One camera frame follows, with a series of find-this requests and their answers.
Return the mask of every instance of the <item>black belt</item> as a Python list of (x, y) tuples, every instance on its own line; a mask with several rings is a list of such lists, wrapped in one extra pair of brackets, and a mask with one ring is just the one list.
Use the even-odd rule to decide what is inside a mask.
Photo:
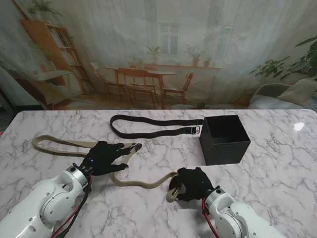
[[(118, 131), (112, 125), (116, 120), (128, 120), (128, 121), (137, 121), (137, 122), (144, 122), (147, 124), (152, 125), (160, 125), (160, 126), (170, 126), (170, 125), (195, 125), (195, 127), (183, 127), (176, 130), (160, 130), (157, 132), (152, 133), (122, 133)], [(152, 139), (159, 136), (173, 136), (173, 135), (180, 135), (180, 134), (198, 134), (200, 132), (200, 127), (198, 125), (203, 124), (203, 119), (194, 119), (194, 120), (153, 120), (144, 117), (133, 117), (133, 116), (126, 116), (126, 115), (115, 115), (110, 119), (110, 126), (114, 133), (124, 139)]]

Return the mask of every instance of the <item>wooden chair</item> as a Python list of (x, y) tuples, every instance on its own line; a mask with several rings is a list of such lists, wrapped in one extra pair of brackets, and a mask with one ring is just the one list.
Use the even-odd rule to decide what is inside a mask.
[(182, 97), (183, 103), (186, 104), (187, 100), (186, 100), (186, 96), (185, 96), (185, 92), (188, 89), (189, 83), (193, 78), (194, 73), (193, 72), (189, 72), (186, 75), (186, 82), (185, 85), (183, 87), (183, 89), (176, 89), (176, 88), (163, 88), (163, 92), (164, 92), (164, 96), (163, 96), (163, 104), (165, 103), (165, 98), (167, 96), (171, 96), (171, 95), (166, 95), (167, 93), (179, 93)]
[(117, 89), (119, 91), (119, 95), (120, 95), (120, 100), (122, 100), (122, 95), (126, 94), (125, 90), (124, 90), (124, 85), (123, 84), (119, 84), (119, 82), (115, 82), (115, 83), (111, 83), (108, 82), (104, 79), (104, 77), (102, 76), (102, 74), (99, 71), (99, 67), (96, 63), (90, 62), (89, 63), (91, 68), (93, 69), (94, 73), (96, 74), (97, 78), (104, 84), (104, 90), (105, 90), (105, 98), (107, 98), (107, 93), (110, 95), (112, 93), (110, 93), (109, 87), (112, 89)]
[[(128, 92), (128, 96), (130, 97), (130, 100), (132, 103), (134, 103), (133, 100), (135, 100), (136, 94), (143, 94), (146, 95), (149, 100), (152, 100), (153, 107), (156, 109), (154, 96), (156, 96), (155, 88), (149, 87), (146, 78), (149, 76), (149, 73), (146, 70), (142, 69), (130, 69), (130, 68), (119, 68), (118, 74), (122, 74), (124, 78), (124, 84), (125, 88)], [(133, 78), (143, 78), (144, 84), (134, 84), (132, 83), (131, 86), (127, 84), (126, 77), (133, 77)]]
[[(130, 68), (136, 68), (136, 66), (135, 66), (135, 65), (130, 65)], [(145, 70), (153, 70), (153, 71), (156, 71), (156, 69), (155, 69), (155, 68), (152, 68), (152, 67), (144, 67), (144, 69), (145, 69)], [(154, 84), (154, 78), (153, 78), (153, 77), (152, 77), (152, 83), (153, 83), (153, 84), (147, 84), (147, 86), (148, 86), (148, 87), (153, 87), (155, 99), (157, 100), (157, 103), (159, 103), (157, 91), (156, 91), (156, 89), (155, 89), (156, 84)], [(144, 84), (135, 83), (135, 77), (133, 77), (133, 83), (131, 83), (131, 85), (144, 87)]]

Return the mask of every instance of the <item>open black box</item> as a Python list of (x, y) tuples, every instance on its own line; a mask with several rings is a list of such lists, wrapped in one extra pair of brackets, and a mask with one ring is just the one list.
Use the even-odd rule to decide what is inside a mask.
[(251, 143), (237, 115), (205, 118), (199, 141), (206, 165), (238, 164)]

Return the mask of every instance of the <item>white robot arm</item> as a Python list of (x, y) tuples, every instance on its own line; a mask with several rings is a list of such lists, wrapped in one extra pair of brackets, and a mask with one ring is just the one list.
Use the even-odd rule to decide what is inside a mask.
[[(37, 183), (0, 221), (1, 237), (50, 238), (56, 222), (69, 214), (87, 184), (87, 175), (74, 166), (53, 179)], [(63, 185), (67, 185), (69, 191), (61, 187)]]
[(220, 187), (205, 201), (220, 238), (285, 238), (249, 205), (235, 201)]

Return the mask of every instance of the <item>black gloved robotic hand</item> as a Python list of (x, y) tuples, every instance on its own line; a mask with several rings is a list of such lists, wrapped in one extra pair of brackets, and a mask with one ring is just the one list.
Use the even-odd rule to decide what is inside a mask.
[(169, 190), (180, 187), (180, 185), (183, 184), (186, 188), (186, 192), (177, 195), (179, 200), (186, 202), (193, 199), (199, 200), (206, 195), (209, 189), (213, 190), (209, 178), (201, 168), (196, 167), (194, 170), (180, 168), (177, 172), (179, 176), (172, 178), (169, 184)]
[(115, 159), (122, 155), (128, 155), (133, 149), (138, 151), (142, 144), (133, 144), (130, 147), (124, 148), (124, 144), (108, 144), (106, 141), (98, 141), (98, 143), (90, 149), (89, 153), (84, 158), (80, 167), (91, 167), (93, 176), (101, 176), (112, 172), (117, 172), (128, 168), (127, 164), (112, 165)]

